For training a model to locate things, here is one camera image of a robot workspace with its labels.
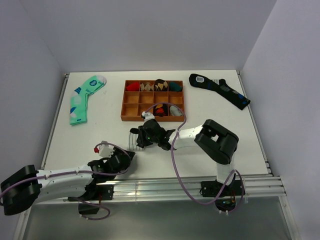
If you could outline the white black-striped ankle sock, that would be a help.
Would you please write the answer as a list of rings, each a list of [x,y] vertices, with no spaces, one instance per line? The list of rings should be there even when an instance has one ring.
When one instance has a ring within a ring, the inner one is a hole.
[[[127,147],[129,151],[143,151],[147,143],[142,128],[131,128],[129,130]]]

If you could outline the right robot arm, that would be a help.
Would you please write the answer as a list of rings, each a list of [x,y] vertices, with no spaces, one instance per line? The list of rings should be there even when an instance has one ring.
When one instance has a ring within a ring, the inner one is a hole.
[[[229,194],[234,188],[233,155],[238,142],[239,138],[235,133],[212,119],[207,119],[197,127],[183,130],[166,130],[155,119],[151,119],[138,127],[136,140],[141,148],[157,144],[165,151],[200,147],[216,162],[216,189],[222,195]]]

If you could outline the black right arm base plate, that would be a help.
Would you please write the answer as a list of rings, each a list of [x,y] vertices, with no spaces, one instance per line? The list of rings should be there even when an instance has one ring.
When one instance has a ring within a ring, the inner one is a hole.
[[[215,181],[202,181],[200,188],[200,195],[203,197],[215,198],[219,191],[221,190],[223,184]],[[245,194],[245,189],[242,186],[240,180],[234,180],[230,185],[226,185],[219,195],[220,198],[231,197],[231,196],[241,196]]]

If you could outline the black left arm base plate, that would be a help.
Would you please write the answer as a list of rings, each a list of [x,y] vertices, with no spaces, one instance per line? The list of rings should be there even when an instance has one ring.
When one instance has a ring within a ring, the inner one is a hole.
[[[114,185],[87,185],[85,192],[79,197],[68,197],[71,202],[80,199],[82,201],[110,201],[113,199]]]

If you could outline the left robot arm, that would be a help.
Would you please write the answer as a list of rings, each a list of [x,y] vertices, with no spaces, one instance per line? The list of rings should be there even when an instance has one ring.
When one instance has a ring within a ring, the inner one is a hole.
[[[0,184],[4,214],[16,215],[33,204],[60,198],[97,200],[101,196],[98,185],[124,174],[134,156],[133,151],[116,150],[111,157],[70,169],[37,170],[34,165],[24,166]]]

